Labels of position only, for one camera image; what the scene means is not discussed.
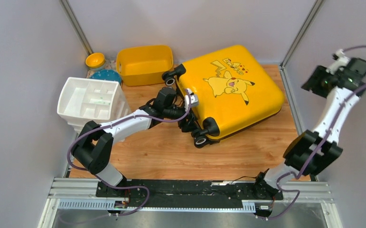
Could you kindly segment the yellow Pikachu suitcase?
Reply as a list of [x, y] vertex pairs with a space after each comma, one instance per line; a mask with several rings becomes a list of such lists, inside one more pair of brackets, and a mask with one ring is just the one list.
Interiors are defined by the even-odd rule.
[[198, 129], [189, 132], [194, 146], [218, 143], [277, 114], [284, 94], [243, 45], [183, 62], [162, 74], [180, 95], [189, 88], [199, 98], [191, 110]]

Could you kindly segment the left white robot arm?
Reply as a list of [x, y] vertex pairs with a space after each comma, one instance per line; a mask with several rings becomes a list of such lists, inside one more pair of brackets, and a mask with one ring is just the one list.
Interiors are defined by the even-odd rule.
[[177, 92], [172, 87], [162, 88], [156, 98], [149, 100], [133, 113], [117, 120], [98, 124], [87, 122], [77, 139], [67, 151], [68, 163], [74, 157], [81, 163], [79, 170], [88, 171], [104, 184], [115, 197], [126, 192], [124, 176], [110, 163], [115, 143], [135, 133], [148, 130], [160, 123], [174, 123], [184, 120], [192, 107], [199, 104], [199, 98], [190, 89], [183, 93], [181, 106], [175, 105]]

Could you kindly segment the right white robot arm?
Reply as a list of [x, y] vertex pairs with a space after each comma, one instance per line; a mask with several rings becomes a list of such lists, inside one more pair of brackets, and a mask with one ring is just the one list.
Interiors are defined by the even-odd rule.
[[317, 175], [342, 154], [339, 135], [347, 115], [366, 89], [366, 60], [338, 57], [329, 67], [317, 66], [302, 89], [324, 97], [325, 108], [312, 130], [299, 135], [286, 149], [284, 162], [261, 172], [252, 186], [258, 199], [274, 197], [279, 184]]

